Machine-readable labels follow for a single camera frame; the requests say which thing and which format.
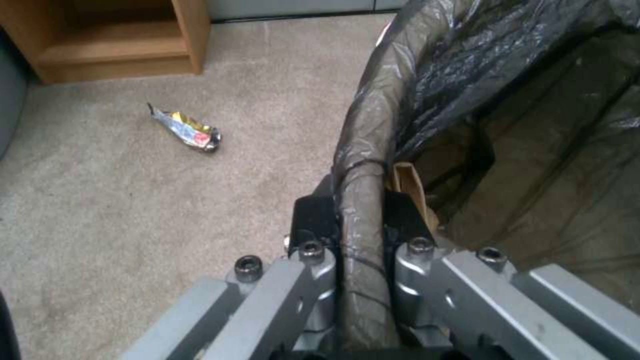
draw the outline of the garbage bin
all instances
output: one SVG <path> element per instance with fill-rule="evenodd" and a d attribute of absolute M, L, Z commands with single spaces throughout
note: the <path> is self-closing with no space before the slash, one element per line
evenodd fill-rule
<path fill-rule="evenodd" d="M 554 262 L 638 312 L 640 3 L 414 0 L 375 48 L 332 176 L 348 346 L 397 342 L 383 178 L 418 169 L 456 245 Z"/>

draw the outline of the bolt head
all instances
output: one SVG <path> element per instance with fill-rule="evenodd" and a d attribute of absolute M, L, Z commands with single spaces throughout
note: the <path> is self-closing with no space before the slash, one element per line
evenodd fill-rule
<path fill-rule="evenodd" d="M 236 277 L 240 282 L 254 282 L 262 277 L 262 260 L 256 255 L 239 258 L 234 266 Z"/>
<path fill-rule="evenodd" d="M 476 252 L 476 257 L 496 272 L 501 272 L 507 265 L 507 255 L 495 247 L 483 247 Z"/>
<path fill-rule="evenodd" d="M 300 245 L 300 260 L 315 265 L 324 261 L 324 245 L 318 240 L 309 240 Z"/>
<path fill-rule="evenodd" d="M 407 251 L 410 255 L 418 256 L 431 254 L 435 248 L 435 243 L 432 239 L 422 236 L 416 236 L 415 238 L 409 239 L 406 245 Z"/>

